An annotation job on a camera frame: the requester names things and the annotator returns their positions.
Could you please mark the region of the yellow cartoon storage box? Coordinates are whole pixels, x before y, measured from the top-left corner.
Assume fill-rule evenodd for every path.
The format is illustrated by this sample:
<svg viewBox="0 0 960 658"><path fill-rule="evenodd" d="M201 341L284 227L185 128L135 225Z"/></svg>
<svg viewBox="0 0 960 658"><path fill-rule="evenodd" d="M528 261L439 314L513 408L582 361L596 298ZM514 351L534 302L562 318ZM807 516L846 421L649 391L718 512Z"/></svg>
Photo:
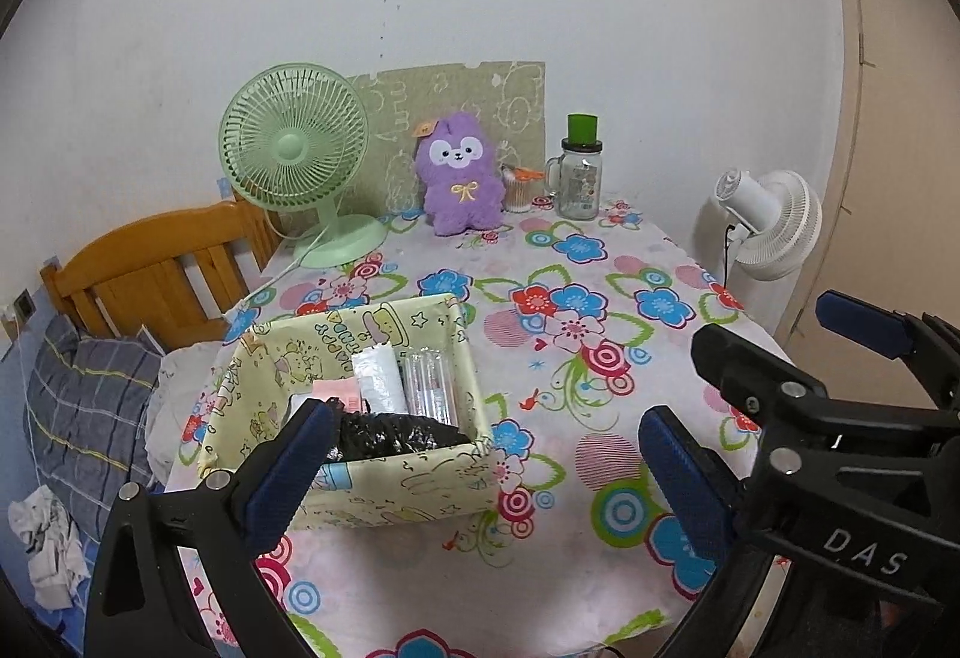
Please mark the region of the yellow cartoon storage box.
<svg viewBox="0 0 960 658"><path fill-rule="evenodd" d="M352 357L376 344L404 357L443 353L452 369L455 415L466 442L320 468L293 516L297 530L374 528L490 510L500 494L493 432L483 410L464 310L451 294L252 323L221 351L220 387L197 456L200 474L236 470L278 434L290 398L318 378L353 374Z"/></svg>

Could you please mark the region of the black garbage bag roll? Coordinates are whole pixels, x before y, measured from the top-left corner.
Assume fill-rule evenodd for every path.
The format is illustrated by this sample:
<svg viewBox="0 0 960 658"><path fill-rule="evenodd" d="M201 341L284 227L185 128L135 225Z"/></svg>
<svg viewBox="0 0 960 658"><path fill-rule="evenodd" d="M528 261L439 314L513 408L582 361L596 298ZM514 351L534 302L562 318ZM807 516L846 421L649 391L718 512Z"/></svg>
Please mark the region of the black garbage bag roll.
<svg viewBox="0 0 960 658"><path fill-rule="evenodd" d="M337 440L329 461L361 461L457 447L470 438L432 417L392 413L350 413L340 399L324 401L334 411Z"/></svg>

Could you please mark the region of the pink tissue pack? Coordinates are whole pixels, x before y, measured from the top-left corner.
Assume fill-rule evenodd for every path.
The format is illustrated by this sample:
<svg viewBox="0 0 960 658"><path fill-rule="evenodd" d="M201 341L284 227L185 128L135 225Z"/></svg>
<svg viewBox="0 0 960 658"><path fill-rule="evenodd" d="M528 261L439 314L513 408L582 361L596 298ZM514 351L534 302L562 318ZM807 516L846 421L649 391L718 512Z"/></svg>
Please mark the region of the pink tissue pack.
<svg viewBox="0 0 960 658"><path fill-rule="evenodd" d="M361 396L358 380L355 377L314 380L313 387L311 387L311 396L320 399L320 401L335 399L342 404L343 410L347 413L363 414L368 411L368 406Z"/></svg>

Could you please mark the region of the white plastic bag roll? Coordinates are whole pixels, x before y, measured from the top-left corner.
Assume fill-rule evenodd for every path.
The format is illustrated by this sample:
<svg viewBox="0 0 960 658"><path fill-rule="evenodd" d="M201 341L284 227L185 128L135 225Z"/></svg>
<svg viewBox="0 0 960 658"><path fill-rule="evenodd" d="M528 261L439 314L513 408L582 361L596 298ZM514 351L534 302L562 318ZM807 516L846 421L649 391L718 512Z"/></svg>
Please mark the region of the white plastic bag roll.
<svg viewBox="0 0 960 658"><path fill-rule="evenodd" d="M359 394L371 413L407 414L404 382L391 343L375 344L352 356Z"/></svg>

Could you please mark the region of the crumpled white cloth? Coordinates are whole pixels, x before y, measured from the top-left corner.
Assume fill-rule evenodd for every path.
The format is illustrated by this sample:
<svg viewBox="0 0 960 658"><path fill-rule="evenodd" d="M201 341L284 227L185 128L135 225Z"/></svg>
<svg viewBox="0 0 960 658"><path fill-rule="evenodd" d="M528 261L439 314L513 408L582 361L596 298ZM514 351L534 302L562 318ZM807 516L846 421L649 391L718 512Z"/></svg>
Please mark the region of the crumpled white cloth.
<svg viewBox="0 0 960 658"><path fill-rule="evenodd" d="M34 601L48 611L71 608L89 570L80 530L59 497L39 486L8 505L8 523L25 546Z"/></svg>

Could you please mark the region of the grey plaid pillow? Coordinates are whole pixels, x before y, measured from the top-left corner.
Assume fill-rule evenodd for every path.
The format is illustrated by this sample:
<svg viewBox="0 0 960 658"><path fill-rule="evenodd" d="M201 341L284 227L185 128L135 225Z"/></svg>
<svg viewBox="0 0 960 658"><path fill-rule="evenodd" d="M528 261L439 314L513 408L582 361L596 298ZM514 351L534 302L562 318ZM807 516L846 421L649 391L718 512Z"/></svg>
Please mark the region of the grey plaid pillow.
<svg viewBox="0 0 960 658"><path fill-rule="evenodd" d="M153 486L146 415L161 356L143 338L94 338L53 317L26 390L25 437L39 479L89 538L103 538L119 489Z"/></svg>

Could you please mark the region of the white standing fan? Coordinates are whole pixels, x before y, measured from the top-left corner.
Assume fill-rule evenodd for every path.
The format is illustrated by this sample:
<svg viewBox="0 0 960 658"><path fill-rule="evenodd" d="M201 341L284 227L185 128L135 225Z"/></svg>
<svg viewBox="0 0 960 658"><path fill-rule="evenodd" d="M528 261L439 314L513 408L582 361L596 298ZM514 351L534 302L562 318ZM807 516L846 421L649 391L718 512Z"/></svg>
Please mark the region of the white standing fan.
<svg viewBox="0 0 960 658"><path fill-rule="evenodd" d="M716 181L715 202L734 218L737 265L755 281L779 281L799 270L822 231L822 203L794 170L754 177L729 169Z"/></svg>

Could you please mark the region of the floral tablecloth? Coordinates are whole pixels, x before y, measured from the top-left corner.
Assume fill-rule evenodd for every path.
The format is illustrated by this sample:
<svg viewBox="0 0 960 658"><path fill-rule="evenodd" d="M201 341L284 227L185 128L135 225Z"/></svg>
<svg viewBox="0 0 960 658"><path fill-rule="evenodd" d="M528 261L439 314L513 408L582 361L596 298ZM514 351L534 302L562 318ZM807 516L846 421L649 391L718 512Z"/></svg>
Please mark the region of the floral tablecloth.
<svg viewBox="0 0 960 658"><path fill-rule="evenodd" d="M766 333L715 277L626 203L596 221L544 211L439 239L418 216L381 248L311 270L286 254L229 320L252 323L451 294L493 432L490 510L374 528L291 528L259 570L324 656L574 656L680 621L713 575L659 494L636 432L665 404L737 473L758 429L693 371L720 323ZM220 387L185 421L171 486L192 488Z"/></svg>

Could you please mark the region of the glass mason jar mug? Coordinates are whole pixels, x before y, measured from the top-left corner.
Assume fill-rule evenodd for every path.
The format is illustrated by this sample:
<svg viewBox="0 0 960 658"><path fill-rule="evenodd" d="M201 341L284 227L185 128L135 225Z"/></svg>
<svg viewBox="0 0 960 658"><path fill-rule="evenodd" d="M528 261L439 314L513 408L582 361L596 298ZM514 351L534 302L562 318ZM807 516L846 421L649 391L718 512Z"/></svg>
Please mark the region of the glass mason jar mug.
<svg viewBox="0 0 960 658"><path fill-rule="evenodd" d="M562 141L562 153L545 164L545 190L556 213L571 221L599 215L602 185L602 143Z"/></svg>

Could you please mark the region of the cotton swab container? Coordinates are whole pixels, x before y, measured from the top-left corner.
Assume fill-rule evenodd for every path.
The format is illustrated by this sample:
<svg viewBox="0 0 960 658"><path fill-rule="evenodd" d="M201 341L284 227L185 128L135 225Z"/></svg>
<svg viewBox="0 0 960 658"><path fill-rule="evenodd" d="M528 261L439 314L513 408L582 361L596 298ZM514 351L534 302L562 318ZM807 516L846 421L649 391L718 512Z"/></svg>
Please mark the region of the cotton swab container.
<svg viewBox="0 0 960 658"><path fill-rule="evenodd" d="M545 174L542 170L503 164L501 179L505 186L503 208L509 213L524 213L532 208L532 202L542 188Z"/></svg>

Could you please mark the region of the green cup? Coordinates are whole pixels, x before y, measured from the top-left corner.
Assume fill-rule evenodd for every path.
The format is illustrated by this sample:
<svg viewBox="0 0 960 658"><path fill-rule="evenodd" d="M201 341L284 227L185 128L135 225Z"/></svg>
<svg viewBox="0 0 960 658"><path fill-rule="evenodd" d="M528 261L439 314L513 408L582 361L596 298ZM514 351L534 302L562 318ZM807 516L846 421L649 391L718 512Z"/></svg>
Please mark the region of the green cup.
<svg viewBox="0 0 960 658"><path fill-rule="evenodd" d="M572 145L592 146L599 141L599 119L594 114L569 114L566 130Z"/></svg>

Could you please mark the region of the purple plush toy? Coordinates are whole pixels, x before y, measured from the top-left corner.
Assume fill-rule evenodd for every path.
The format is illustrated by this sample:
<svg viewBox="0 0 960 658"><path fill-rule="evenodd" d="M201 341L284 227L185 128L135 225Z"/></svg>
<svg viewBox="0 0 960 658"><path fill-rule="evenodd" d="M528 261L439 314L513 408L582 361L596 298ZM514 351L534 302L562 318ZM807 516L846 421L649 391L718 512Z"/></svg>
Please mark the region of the purple plush toy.
<svg viewBox="0 0 960 658"><path fill-rule="evenodd" d="M425 188L423 211L438 238L503 224L505 184L475 115L454 112L439 119L418 140L415 169Z"/></svg>

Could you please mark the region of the green desk fan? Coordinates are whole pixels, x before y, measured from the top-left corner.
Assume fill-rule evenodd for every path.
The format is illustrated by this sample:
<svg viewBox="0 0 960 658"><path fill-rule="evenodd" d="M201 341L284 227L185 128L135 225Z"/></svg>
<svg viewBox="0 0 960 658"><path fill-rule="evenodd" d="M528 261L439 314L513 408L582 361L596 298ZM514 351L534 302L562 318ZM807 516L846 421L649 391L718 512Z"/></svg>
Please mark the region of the green desk fan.
<svg viewBox="0 0 960 658"><path fill-rule="evenodd" d="M218 154L244 200L270 213L316 215L316 226L295 239L293 263L331 268L363 259L386 240L377 218L340 209L369 139L352 83L322 65L281 64L257 73L229 101Z"/></svg>

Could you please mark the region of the beige cartoon wall board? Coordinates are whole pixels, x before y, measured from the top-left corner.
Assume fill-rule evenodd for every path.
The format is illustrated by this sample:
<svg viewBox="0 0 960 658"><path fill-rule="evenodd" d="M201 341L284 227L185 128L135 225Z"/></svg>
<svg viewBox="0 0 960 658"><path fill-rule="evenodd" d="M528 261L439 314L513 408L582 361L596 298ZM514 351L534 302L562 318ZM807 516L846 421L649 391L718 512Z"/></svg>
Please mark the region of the beige cartoon wall board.
<svg viewBox="0 0 960 658"><path fill-rule="evenodd" d="M539 169L545 162L542 62L482 62L396 68L356 75L370 141L363 166L343 193L343 213L397 215L423 199L415 170L415 131L441 117L472 114L500 164Z"/></svg>

